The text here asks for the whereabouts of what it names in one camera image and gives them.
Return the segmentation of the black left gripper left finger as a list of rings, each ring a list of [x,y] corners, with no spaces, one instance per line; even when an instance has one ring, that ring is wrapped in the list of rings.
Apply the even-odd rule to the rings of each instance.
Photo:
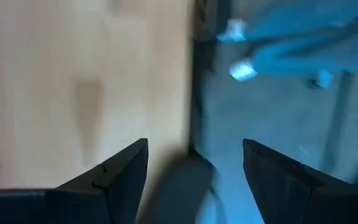
[[[141,138],[54,189],[0,189],[0,224],[134,224],[148,158]]]

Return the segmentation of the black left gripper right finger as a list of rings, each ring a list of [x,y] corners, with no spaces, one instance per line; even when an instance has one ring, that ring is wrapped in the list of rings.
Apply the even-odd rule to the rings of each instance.
[[[358,224],[358,185],[244,139],[244,173],[265,224]]]

